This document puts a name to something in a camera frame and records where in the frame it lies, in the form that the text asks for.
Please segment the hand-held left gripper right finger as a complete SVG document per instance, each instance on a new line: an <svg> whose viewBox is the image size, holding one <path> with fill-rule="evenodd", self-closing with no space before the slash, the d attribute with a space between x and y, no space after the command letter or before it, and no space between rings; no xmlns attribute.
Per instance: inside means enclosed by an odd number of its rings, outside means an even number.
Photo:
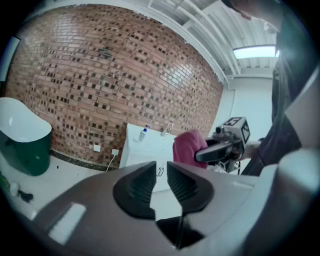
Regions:
<svg viewBox="0 0 320 256"><path fill-rule="evenodd" d="M213 199L214 187L206 174L203 168L167 162L167 182L183 213L201 212Z"/></svg>

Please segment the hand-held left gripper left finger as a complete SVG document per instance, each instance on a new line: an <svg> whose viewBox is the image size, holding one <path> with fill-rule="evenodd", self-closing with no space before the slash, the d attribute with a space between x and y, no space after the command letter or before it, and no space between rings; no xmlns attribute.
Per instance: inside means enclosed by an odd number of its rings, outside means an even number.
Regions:
<svg viewBox="0 0 320 256"><path fill-rule="evenodd" d="M114 184L112 195L117 205L137 219L155 219L150 207L153 189L157 183L157 162L130 165L117 170L122 175Z"/></svg>

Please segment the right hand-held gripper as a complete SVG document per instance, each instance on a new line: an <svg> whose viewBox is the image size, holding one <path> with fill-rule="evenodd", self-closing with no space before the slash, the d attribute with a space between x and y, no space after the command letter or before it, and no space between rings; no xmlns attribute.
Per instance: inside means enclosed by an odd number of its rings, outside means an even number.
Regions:
<svg viewBox="0 0 320 256"><path fill-rule="evenodd" d="M205 139L207 147L194 154L198 163L219 166L227 173L233 172L236 162L243 157L251 132L245 117L232 117L215 128Z"/></svg>

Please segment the red cloth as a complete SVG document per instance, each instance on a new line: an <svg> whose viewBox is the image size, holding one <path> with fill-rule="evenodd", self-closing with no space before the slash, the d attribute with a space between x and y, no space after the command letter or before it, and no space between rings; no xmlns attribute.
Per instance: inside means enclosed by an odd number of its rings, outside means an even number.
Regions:
<svg viewBox="0 0 320 256"><path fill-rule="evenodd" d="M207 162L197 162L195 153L207 148L207 143L196 129L186 131L174 138L172 145L173 161L207 169Z"/></svg>

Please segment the blue spray bottle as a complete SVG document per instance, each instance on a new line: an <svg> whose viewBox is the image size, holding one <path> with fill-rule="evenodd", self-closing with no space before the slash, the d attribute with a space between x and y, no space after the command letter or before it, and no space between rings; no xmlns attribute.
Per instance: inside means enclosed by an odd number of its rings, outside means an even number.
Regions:
<svg viewBox="0 0 320 256"><path fill-rule="evenodd" d="M146 136L148 135L148 129L150 128L149 125L145 124L144 128L140 131L139 136L138 136L138 142L142 142Z"/></svg>

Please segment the person's right forearm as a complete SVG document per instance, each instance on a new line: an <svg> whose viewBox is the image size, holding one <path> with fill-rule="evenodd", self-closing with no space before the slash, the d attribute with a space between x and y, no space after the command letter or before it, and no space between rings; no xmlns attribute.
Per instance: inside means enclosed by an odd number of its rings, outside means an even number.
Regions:
<svg viewBox="0 0 320 256"><path fill-rule="evenodd" d="M252 159L257 153L258 148L261 145L261 141L248 141L244 148L244 153L242 156L242 160Z"/></svg>

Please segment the white wash basin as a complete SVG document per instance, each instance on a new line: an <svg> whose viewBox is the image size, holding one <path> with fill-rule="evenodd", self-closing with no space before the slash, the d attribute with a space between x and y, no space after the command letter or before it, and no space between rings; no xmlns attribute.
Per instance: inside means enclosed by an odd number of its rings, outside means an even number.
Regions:
<svg viewBox="0 0 320 256"><path fill-rule="evenodd" d="M145 162L156 162L156 184L154 192L168 190L167 162L173 161L173 143L175 136L147 129L145 137L140 141L143 132L141 126L128 124L126 126L126 140L122 149L119 168Z"/></svg>

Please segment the chrome faucet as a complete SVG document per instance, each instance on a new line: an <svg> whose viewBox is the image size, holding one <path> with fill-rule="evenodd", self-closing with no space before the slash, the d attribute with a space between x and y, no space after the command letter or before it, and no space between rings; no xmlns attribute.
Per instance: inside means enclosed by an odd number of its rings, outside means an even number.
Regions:
<svg viewBox="0 0 320 256"><path fill-rule="evenodd" d="M166 127L162 130L161 136L162 136L162 137L165 137L166 135L169 135L170 132L171 132L171 129L173 128L173 126L174 126L173 121L169 121L169 122L167 123Z"/></svg>

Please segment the person's dark jacket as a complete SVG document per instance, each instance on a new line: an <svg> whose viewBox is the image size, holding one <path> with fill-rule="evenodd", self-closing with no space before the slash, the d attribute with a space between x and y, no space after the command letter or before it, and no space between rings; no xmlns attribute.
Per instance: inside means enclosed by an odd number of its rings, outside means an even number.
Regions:
<svg viewBox="0 0 320 256"><path fill-rule="evenodd" d="M285 4L277 5L283 11L283 20L276 35L280 55L272 78L272 126L243 175L259 176L265 166L277 164L283 156L302 146L285 111L302 92L318 64L319 54L296 15Z"/></svg>

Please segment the ceiling light panel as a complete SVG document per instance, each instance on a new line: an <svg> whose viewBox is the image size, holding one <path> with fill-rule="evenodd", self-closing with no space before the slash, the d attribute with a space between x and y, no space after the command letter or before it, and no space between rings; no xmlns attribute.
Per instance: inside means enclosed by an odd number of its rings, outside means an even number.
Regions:
<svg viewBox="0 0 320 256"><path fill-rule="evenodd" d="M233 49L233 54L237 60L250 58L277 58L280 52L275 45L254 45Z"/></svg>

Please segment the black floor object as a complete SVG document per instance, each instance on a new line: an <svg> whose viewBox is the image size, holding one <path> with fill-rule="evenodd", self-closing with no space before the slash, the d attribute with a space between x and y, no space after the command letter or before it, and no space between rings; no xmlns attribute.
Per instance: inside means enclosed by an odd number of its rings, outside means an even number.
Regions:
<svg viewBox="0 0 320 256"><path fill-rule="evenodd" d="M18 194L20 195L21 199L26 203L29 203L34 198L33 194L23 192L22 190L19 190Z"/></svg>

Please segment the white round object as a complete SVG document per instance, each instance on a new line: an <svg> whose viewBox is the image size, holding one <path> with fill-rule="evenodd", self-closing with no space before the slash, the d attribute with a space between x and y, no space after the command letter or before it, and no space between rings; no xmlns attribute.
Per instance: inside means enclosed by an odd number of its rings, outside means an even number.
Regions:
<svg viewBox="0 0 320 256"><path fill-rule="evenodd" d="M13 197L19 196L20 185L17 182L12 182L9 187L9 192Z"/></svg>

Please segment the white and green bathtub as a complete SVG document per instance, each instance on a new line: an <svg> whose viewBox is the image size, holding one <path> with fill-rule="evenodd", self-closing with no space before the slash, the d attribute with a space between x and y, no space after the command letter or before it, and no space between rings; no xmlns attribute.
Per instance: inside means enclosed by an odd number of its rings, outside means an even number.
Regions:
<svg viewBox="0 0 320 256"><path fill-rule="evenodd" d="M21 101L0 97L0 153L17 171L44 174L50 165L52 126Z"/></svg>

